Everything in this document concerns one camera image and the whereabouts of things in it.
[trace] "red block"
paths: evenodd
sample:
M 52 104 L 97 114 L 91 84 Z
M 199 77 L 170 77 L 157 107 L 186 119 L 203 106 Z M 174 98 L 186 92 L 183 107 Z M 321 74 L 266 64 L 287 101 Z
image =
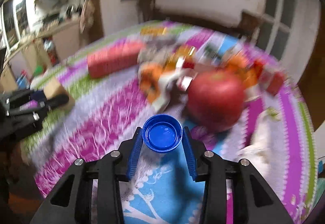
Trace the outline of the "red block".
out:
M 138 54 L 145 44 L 130 41 L 103 49 L 87 56 L 88 72 L 91 78 L 100 78 L 137 64 Z

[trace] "table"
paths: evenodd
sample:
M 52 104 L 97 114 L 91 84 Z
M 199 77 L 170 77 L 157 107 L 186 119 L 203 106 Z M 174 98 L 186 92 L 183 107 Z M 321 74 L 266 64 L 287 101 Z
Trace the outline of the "table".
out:
M 163 25 L 179 34 L 182 42 L 196 45 L 221 41 L 223 48 L 233 46 L 238 40 L 200 27 L 171 22 L 149 22 Z M 139 90 L 137 67 L 113 73 L 103 79 L 91 80 L 87 74 L 85 56 L 100 48 L 135 38 L 143 25 L 126 29 L 99 40 L 69 58 L 69 67 L 58 65 L 41 78 L 36 88 L 42 88 L 56 76 L 76 99 L 70 113 L 57 110 L 49 114 L 43 131 L 24 142 L 31 162 L 37 168 L 35 181 L 44 197 L 77 158 L 86 161 L 102 158 L 119 144 L 130 139 L 138 126 L 155 114 Z M 244 45 L 250 59 L 262 56 L 276 65 L 273 57 L 261 50 Z M 182 115 L 184 101 L 171 105 L 166 113 L 188 126 L 194 138 L 204 142 L 224 159 L 233 160 L 239 149 L 249 143 L 259 113 L 273 107 L 281 120 L 271 122 L 271 172 L 267 182 L 281 199 L 295 223 L 309 214 L 316 191 L 315 143 L 310 116 L 297 88 L 286 84 L 276 97 L 263 93 L 248 104 L 236 125 L 217 137 L 192 123 Z M 135 177 L 129 183 L 120 183 L 125 222 L 143 223 L 198 223 L 203 198 L 204 183 L 195 183 L 189 176 L 182 146 L 162 155 L 143 147 Z M 227 223 L 232 223 L 232 193 L 227 188 Z M 95 207 L 92 219 L 95 220 Z

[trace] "window frame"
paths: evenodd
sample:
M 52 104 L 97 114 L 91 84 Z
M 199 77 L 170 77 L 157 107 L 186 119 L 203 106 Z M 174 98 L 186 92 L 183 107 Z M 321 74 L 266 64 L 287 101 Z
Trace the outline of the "window frame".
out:
M 296 6 L 297 6 L 297 0 L 295 0 L 294 9 L 296 9 Z M 264 51 L 267 54 L 270 54 L 272 51 L 275 39 L 277 37 L 278 30 L 288 33 L 289 34 L 288 39 L 290 38 L 290 34 L 293 29 L 293 23 L 289 27 L 281 22 L 281 18 L 282 18 L 282 14 L 283 14 L 283 7 L 284 7 L 284 0 L 277 0 L 274 18 L 272 16 L 266 14 L 265 11 L 262 15 L 262 20 L 265 22 L 268 22 L 272 25 L 272 30 L 271 30 L 271 33 L 269 36 L 269 41 L 268 41 L 268 44 Z M 286 47 L 284 48 L 284 51 L 282 53 L 281 60 L 284 57 L 285 50 L 286 50 Z
M 12 5 L 13 5 L 12 12 L 13 12 L 13 15 L 14 15 L 15 31 L 16 31 L 18 42 L 15 45 L 13 45 L 12 47 L 9 46 L 8 38 L 7 38 L 7 32 L 6 32 L 5 26 L 4 26 L 4 16 L 3 16 L 3 5 L 8 1 L 9 0 L 5 1 L 1 5 L 1 7 L 0 7 L 0 12 L 1 13 L 0 14 L 1 14 L 1 27 L 2 27 L 2 32 L 3 32 L 4 44 L 6 45 L 6 48 L 7 48 L 7 55 L 10 55 L 10 53 L 12 51 L 14 51 L 18 47 L 18 45 L 19 45 L 19 43 L 20 43 L 20 41 L 22 39 L 22 36 L 20 34 L 19 25 L 18 25 L 17 11 L 16 11 L 16 5 L 15 5 L 16 0 L 13 0 L 12 1 Z

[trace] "tablecloth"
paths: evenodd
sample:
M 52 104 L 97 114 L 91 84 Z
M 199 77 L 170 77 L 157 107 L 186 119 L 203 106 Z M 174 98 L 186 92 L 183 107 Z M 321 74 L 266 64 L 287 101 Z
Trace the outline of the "tablecloth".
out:
M 233 46 L 238 40 L 219 32 L 171 22 L 149 22 L 146 25 L 169 27 L 180 42 L 222 43 Z M 102 79 L 88 76 L 86 55 L 100 48 L 109 48 L 126 38 L 137 38 L 143 25 L 97 41 L 68 59 L 68 66 L 58 65 L 46 72 L 35 85 L 41 89 L 52 77 L 75 98 L 71 112 L 51 112 L 43 122 L 43 130 L 25 139 L 25 150 L 37 169 L 35 181 L 42 195 L 51 191 L 59 178 L 77 158 L 87 162 L 102 158 L 130 139 L 135 129 L 155 114 L 139 90 L 137 67 L 113 73 Z M 277 61 L 252 45 L 243 45 L 250 59 L 263 57 L 269 64 Z M 267 107 L 279 111 L 281 120 L 269 121 L 271 127 L 270 173 L 267 182 L 280 198 L 295 223 L 301 223 L 313 205 L 317 167 L 313 127 L 306 104 L 299 90 L 286 83 L 278 95 L 266 92 L 249 103 L 233 128 L 217 136 L 208 134 L 183 114 L 186 98 L 166 110 L 188 126 L 194 138 L 207 149 L 227 160 L 234 160 L 239 149 L 249 144 L 257 116 Z M 204 183 L 195 183 L 189 176 L 182 145 L 168 154 L 158 154 L 143 146 L 136 174 L 129 183 L 120 183 L 126 223 L 198 223 Z M 96 182 L 93 187 L 92 220 L 95 211 Z M 231 183 L 227 183 L 227 223 L 232 223 Z

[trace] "red apple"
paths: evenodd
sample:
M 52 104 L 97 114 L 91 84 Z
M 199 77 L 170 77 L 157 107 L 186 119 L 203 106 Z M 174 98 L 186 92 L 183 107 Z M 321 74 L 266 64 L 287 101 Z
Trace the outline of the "red apple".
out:
M 188 87 L 187 109 L 210 132 L 230 129 L 244 109 L 244 85 L 222 69 L 199 73 Z

